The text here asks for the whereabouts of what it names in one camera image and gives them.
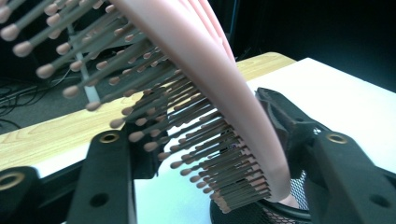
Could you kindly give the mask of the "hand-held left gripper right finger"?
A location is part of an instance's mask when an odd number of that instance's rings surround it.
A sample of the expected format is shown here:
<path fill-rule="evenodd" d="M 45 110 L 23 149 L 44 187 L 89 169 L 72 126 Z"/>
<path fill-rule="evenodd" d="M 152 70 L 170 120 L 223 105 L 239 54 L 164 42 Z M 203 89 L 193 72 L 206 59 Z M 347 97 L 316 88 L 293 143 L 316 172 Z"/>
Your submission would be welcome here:
<path fill-rule="evenodd" d="M 317 151 L 328 148 L 326 134 L 329 129 L 311 119 L 305 112 L 278 91 L 258 88 L 255 96 L 269 117 L 286 157 L 290 177 L 296 179 L 306 172 L 308 180 L 326 187 L 322 173 L 323 159 Z"/>

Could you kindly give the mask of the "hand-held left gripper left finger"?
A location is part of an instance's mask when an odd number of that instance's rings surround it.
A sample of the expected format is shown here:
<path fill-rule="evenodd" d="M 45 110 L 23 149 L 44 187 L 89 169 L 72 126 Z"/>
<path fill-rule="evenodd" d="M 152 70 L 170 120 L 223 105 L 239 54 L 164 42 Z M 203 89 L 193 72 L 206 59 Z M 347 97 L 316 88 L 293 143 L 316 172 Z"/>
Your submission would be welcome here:
<path fill-rule="evenodd" d="M 169 142 L 168 131 L 156 127 L 161 119 L 167 119 L 166 112 L 159 112 L 165 103 L 153 105 L 151 95 L 152 93 L 143 94 L 132 106 L 122 127 L 131 149 L 134 179 L 151 179 L 158 174 L 162 164 L 158 155 L 164 152 L 164 146 Z"/>

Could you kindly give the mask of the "white board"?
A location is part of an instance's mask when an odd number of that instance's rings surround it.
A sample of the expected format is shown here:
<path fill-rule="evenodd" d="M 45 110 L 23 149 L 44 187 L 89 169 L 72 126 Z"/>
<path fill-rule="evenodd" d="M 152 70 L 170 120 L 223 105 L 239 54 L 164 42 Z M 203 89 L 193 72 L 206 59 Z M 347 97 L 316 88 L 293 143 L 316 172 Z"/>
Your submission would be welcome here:
<path fill-rule="evenodd" d="M 278 91 L 305 114 L 353 138 L 376 166 L 396 174 L 396 93 L 310 58 L 251 79 Z M 165 162 L 135 182 L 137 224 L 211 224 L 209 199 Z"/>

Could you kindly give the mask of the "black mesh pen holder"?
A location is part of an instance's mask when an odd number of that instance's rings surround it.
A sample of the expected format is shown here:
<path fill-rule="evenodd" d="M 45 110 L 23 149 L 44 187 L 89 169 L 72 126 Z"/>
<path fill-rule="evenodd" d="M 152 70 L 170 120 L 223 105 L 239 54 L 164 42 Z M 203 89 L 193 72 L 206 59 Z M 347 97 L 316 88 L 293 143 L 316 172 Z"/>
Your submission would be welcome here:
<path fill-rule="evenodd" d="M 312 224 L 308 202 L 304 195 L 306 174 L 302 172 L 298 179 L 292 179 L 291 195 L 296 205 L 269 203 L 260 200 L 223 214 L 219 207 L 210 203 L 210 220 L 212 224 Z"/>

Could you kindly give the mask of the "white metal desk frame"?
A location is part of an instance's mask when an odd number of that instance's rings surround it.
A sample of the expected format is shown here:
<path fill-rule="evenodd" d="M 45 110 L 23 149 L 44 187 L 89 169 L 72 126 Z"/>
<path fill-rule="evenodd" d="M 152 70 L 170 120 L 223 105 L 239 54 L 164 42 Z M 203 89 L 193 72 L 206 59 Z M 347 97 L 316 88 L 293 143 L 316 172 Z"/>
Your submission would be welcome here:
<path fill-rule="evenodd" d="M 67 26 L 67 33 L 69 34 L 69 39 L 74 40 L 77 37 L 78 32 L 75 31 L 74 27 L 72 25 Z M 75 58 L 77 60 L 81 60 L 83 58 L 83 54 L 79 51 Z M 87 80 L 90 77 L 90 72 L 87 69 L 87 66 L 83 64 L 79 70 L 81 74 L 81 79 L 82 80 Z M 88 99 L 89 103 L 93 103 L 99 100 L 99 94 L 97 92 L 97 89 L 95 87 L 90 87 L 90 86 L 84 86 L 83 90 L 85 92 L 85 95 Z"/>

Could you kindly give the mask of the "pink hairbrush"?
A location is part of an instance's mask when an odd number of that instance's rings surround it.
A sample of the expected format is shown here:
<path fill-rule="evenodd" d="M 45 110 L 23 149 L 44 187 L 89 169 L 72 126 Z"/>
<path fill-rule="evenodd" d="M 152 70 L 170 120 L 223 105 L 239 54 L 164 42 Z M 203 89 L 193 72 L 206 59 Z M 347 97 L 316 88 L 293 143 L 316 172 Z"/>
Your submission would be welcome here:
<path fill-rule="evenodd" d="M 51 77 L 68 66 L 78 71 L 109 45 L 126 47 L 99 62 L 88 85 L 107 79 L 114 97 L 140 95 L 113 127 L 136 126 L 129 138 L 172 167 L 228 213 L 265 200 L 290 198 L 290 171 L 267 114 L 239 72 L 207 0 L 42 0 L 19 19 L 26 0 L 0 0 L 0 37 L 15 55 L 29 55 L 56 39 L 72 22 L 102 9 L 103 15 L 56 49 L 40 66 Z"/>

